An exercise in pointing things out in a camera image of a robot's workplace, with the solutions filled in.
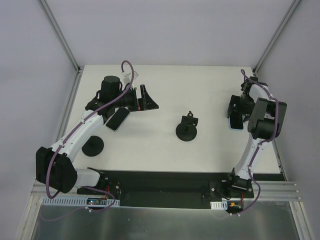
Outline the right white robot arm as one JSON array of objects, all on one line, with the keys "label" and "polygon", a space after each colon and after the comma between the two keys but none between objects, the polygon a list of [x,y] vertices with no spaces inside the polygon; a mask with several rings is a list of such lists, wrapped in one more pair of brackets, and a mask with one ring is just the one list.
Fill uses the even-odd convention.
[{"label": "right white robot arm", "polygon": [[240,96],[231,96],[227,118],[232,130],[242,130],[247,122],[248,142],[225,182],[228,199],[252,188],[258,160],[268,144],[280,135],[287,110],[287,104],[277,100],[268,85],[257,77],[244,75],[241,91]]}]

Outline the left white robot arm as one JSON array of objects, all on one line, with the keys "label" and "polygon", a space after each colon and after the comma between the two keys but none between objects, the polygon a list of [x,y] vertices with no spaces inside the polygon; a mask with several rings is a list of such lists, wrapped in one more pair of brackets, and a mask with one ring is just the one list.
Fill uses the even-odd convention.
[{"label": "left white robot arm", "polygon": [[140,85],[140,92],[138,98],[136,88],[127,84],[122,89],[119,77],[105,76],[100,90],[85,106],[72,130],[49,148],[42,146],[37,150],[36,180],[45,184],[47,191],[53,188],[66,194],[72,188],[88,187],[94,194],[102,194],[107,185],[105,173],[92,167],[75,169],[73,162],[102,126],[116,131],[129,113],[159,108],[145,85]]}]

